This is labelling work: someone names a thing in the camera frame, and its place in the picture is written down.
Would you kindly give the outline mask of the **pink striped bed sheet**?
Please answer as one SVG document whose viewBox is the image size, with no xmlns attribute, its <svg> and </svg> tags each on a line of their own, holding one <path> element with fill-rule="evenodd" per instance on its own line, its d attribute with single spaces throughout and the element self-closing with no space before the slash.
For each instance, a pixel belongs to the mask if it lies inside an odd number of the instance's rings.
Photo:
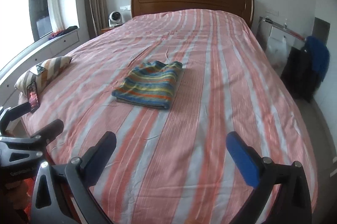
<svg viewBox="0 0 337 224">
<path fill-rule="evenodd" d="M 302 163 L 311 203 L 316 161 L 300 111 L 245 21 L 223 11 L 143 15 L 71 52 L 70 65 L 40 94 L 22 123 L 33 134 L 55 119 L 48 147 L 56 164 L 95 145 L 117 145 L 92 192 L 115 223 L 229 223 L 251 193 L 226 151 L 236 131 L 261 156 Z M 136 66 L 179 61 L 168 110 L 116 101 L 112 91 Z"/>
</svg>

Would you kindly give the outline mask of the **white plastic bag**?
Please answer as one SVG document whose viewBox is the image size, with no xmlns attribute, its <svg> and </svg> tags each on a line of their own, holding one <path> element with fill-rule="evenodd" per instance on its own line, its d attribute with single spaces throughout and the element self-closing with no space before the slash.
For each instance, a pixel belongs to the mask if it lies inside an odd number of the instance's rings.
<svg viewBox="0 0 337 224">
<path fill-rule="evenodd" d="M 274 69 L 282 68 L 287 63 L 287 42 L 286 37 L 277 40 L 269 37 L 267 41 L 266 57 Z"/>
</svg>

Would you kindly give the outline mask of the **black hanging garment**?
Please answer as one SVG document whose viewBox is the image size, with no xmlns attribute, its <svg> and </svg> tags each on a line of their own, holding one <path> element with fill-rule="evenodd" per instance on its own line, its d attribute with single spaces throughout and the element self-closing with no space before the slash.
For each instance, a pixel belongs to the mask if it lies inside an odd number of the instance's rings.
<svg viewBox="0 0 337 224">
<path fill-rule="evenodd" d="M 306 47 L 292 48 L 281 80 L 294 99 L 310 102 L 320 87 L 320 77 L 312 69 L 311 52 Z"/>
</svg>

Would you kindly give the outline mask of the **wooden headboard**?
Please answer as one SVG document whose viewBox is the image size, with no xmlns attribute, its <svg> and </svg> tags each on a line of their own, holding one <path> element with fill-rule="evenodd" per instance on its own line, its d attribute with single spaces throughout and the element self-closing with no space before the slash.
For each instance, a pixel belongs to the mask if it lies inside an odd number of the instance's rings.
<svg viewBox="0 0 337 224">
<path fill-rule="evenodd" d="M 157 14 L 188 9 L 225 11 L 241 17 L 251 27 L 254 0 L 131 0 L 131 16 Z"/>
</svg>

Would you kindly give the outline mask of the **window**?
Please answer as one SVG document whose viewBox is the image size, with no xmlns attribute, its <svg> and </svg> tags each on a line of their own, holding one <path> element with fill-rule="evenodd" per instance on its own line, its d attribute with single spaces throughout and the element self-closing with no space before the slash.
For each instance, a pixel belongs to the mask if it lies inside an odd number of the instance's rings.
<svg viewBox="0 0 337 224">
<path fill-rule="evenodd" d="M 1 69 L 56 31 L 49 0 L 1 0 Z"/>
</svg>

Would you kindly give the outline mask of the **red orange fleece clothing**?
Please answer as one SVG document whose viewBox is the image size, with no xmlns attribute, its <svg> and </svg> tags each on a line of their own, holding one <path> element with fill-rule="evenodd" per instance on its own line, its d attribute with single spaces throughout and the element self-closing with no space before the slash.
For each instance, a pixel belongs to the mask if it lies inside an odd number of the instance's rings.
<svg viewBox="0 0 337 224">
<path fill-rule="evenodd" d="M 1 223 L 29 223 L 25 209 L 30 204 L 26 181 L 1 185 Z"/>
</svg>

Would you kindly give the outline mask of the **smartphone on stand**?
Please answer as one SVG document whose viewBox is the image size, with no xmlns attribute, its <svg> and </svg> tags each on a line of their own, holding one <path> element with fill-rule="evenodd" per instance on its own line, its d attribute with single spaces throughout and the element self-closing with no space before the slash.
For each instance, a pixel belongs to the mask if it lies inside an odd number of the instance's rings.
<svg viewBox="0 0 337 224">
<path fill-rule="evenodd" d="M 37 83 L 34 81 L 26 88 L 30 111 L 35 112 L 40 107 Z"/>
</svg>

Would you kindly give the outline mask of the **chevron patterned pillow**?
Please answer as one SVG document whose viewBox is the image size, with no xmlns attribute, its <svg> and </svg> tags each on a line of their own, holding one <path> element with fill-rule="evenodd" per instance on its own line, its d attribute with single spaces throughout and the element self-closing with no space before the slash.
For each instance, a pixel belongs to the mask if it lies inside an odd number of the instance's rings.
<svg viewBox="0 0 337 224">
<path fill-rule="evenodd" d="M 72 57 L 70 56 L 59 56 L 42 61 L 38 64 L 44 68 L 40 74 L 35 75 L 30 70 L 27 70 L 18 78 L 14 84 L 14 88 L 24 93 L 26 96 L 27 87 L 32 82 L 36 82 L 37 91 L 38 93 L 41 93 L 47 85 L 52 82 L 52 80 L 54 80 L 70 65 L 71 61 Z"/>
</svg>

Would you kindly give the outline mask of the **striped knit sweater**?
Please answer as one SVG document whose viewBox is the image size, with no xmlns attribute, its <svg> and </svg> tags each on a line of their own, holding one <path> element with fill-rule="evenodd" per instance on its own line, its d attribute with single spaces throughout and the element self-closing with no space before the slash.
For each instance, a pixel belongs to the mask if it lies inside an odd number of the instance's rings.
<svg viewBox="0 0 337 224">
<path fill-rule="evenodd" d="M 132 69 L 122 83 L 112 91 L 118 101 L 156 109 L 169 109 L 182 63 L 152 61 Z"/>
</svg>

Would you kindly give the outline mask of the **blue fluffy garment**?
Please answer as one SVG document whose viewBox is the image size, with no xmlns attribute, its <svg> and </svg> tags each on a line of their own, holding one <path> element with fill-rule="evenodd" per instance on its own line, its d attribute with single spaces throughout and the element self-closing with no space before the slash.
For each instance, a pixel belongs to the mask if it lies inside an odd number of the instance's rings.
<svg viewBox="0 0 337 224">
<path fill-rule="evenodd" d="M 322 82 L 330 65 L 330 52 L 327 46 L 314 36 L 306 37 L 305 48 L 311 55 L 311 69 Z"/>
</svg>

